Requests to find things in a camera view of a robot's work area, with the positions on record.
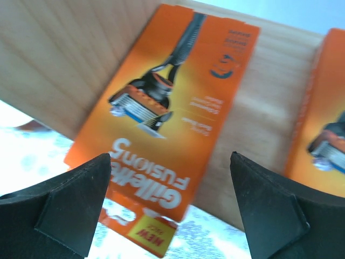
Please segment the orange Gillette razor box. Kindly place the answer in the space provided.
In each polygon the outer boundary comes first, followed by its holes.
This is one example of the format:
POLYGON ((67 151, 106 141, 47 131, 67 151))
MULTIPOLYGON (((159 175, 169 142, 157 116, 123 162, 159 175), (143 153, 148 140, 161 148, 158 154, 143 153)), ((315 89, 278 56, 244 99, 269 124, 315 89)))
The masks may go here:
POLYGON ((330 29, 315 53, 284 175, 344 197, 343 29, 330 29))
POLYGON ((260 28, 161 4, 65 156, 108 153, 99 221, 163 257, 193 202, 260 28))

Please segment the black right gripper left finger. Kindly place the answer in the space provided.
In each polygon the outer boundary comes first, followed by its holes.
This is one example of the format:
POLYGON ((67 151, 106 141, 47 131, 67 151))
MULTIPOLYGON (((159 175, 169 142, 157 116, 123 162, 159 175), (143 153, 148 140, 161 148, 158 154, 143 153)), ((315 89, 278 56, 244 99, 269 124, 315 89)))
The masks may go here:
POLYGON ((86 258, 111 175, 101 154, 1 196, 1 258, 86 258))

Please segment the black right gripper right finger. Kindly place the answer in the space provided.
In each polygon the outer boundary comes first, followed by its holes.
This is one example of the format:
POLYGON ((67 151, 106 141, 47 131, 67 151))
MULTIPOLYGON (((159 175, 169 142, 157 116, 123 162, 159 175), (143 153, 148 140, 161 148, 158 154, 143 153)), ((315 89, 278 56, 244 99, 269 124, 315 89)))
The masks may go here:
POLYGON ((252 258, 344 258, 344 198, 237 152, 230 171, 252 258))

